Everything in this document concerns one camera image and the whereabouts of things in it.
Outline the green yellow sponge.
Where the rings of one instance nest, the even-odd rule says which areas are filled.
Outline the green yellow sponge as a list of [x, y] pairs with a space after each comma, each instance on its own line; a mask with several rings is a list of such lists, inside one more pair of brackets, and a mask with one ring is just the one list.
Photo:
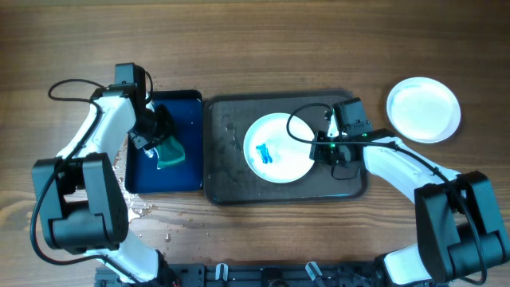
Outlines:
[[183, 162], [186, 159], [184, 146], [174, 136], [169, 136], [155, 147], [157, 168], [163, 169]]

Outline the white plate front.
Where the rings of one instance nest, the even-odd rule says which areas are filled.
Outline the white plate front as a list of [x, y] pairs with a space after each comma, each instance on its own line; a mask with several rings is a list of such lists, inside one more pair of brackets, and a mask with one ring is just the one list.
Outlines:
[[309, 158], [314, 132], [302, 119], [288, 113], [262, 116], [248, 128], [243, 141], [251, 171], [271, 183], [290, 183], [313, 167]]

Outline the white plate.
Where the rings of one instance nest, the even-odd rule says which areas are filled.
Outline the white plate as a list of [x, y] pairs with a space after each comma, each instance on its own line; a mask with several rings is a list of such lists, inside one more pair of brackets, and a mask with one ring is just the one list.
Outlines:
[[400, 134], [421, 144], [447, 140], [461, 123], [461, 107], [454, 93], [428, 77], [397, 83], [387, 96], [386, 114]]
[[243, 141], [251, 171], [271, 183], [290, 183], [313, 167], [309, 158], [314, 132], [302, 119], [288, 113], [262, 116], [248, 128]]

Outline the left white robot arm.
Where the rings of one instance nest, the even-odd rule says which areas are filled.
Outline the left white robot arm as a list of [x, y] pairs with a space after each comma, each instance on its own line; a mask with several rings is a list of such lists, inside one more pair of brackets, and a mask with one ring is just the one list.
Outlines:
[[32, 169], [36, 203], [29, 236], [52, 265], [97, 260], [130, 286], [178, 286], [163, 254], [129, 230], [128, 208], [112, 168], [124, 138], [152, 148], [173, 131], [165, 108], [151, 110], [153, 82], [144, 68], [118, 64], [109, 86], [96, 85], [89, 113], [72, 141]]

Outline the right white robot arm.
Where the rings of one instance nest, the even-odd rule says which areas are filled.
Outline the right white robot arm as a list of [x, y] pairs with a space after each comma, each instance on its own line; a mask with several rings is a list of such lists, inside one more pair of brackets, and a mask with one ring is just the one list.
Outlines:
[[311, 158], [332, 167], [359, 160], [414, 204], [417, 241], [378, 259], [380, 285], [483, 285], [490, 268], [509, 261], [508, 233], [486, 175], [444, 168], [392, 132], [374, 130], [358, 98], [324, 109], [329, 129], [316, 133]]

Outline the blue water tray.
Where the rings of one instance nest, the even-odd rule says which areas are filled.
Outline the blue water tray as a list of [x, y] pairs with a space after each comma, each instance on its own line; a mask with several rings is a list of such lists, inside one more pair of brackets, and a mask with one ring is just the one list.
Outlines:
[[127, 142], [124, 186], [132, 194], [197, 191], [202, 187], [202, 94], [197, 90], [158, 91], [156, 107], [165, 106], [175, 121], [176, 140], [184, 147], [185, 160], [162, 169], [157, 159]]

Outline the dark brown serving tray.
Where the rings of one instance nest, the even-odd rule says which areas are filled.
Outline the dark brown serving tray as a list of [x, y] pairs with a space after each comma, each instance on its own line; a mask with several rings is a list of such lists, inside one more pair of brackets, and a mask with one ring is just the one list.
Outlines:
[[203, 156], [205, 196], [216, 205], [255, 203], [326, 202], [355, 199], [367, 190], [368, 176], [360, 161], [349, 168], [316, 163], [301, 179], [271, 183], [256, 175], [245, 161], [242, 144], [256, 120], [274, 112], [298, 113], [315, 132], [326, 130], [324, 111], [318, 104], [333, 105], [353, 97], [344, 89], [269, 92], [216, 96], [203, 108]]

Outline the black mounting rail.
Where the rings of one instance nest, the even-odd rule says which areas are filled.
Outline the black mounting rail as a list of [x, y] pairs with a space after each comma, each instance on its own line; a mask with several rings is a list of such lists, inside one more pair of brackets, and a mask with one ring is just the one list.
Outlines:
[[218, 265], [172, 264], [175, 286], [266, 287], [266, 286], [388, 286], [383, 269], [371, 261], [334, 265]]

